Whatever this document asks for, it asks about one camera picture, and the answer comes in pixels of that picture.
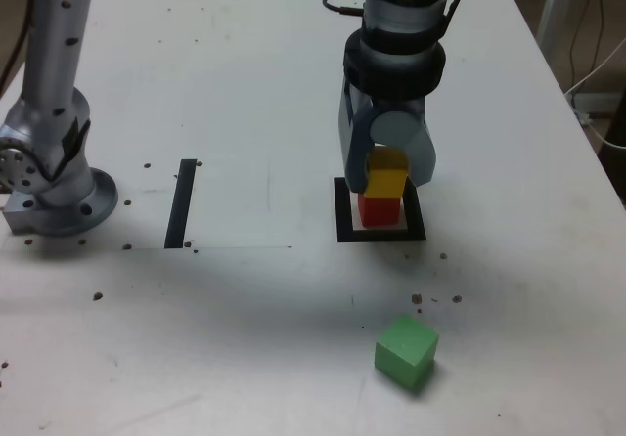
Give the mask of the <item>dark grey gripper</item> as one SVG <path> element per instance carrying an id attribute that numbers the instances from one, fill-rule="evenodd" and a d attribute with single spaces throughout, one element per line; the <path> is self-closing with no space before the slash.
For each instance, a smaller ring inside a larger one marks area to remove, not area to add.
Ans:
<path id="1" fill-rule="evenodd" d="M 425 124 L 425 97 L 372 101 L 344 78 L 338 134 L 345 181 L 353 193 L 363 194 L 367 189 L 367 161 L 374 142 L 404 153 L 415 187 L 433 176 L 436 152 Z"/>

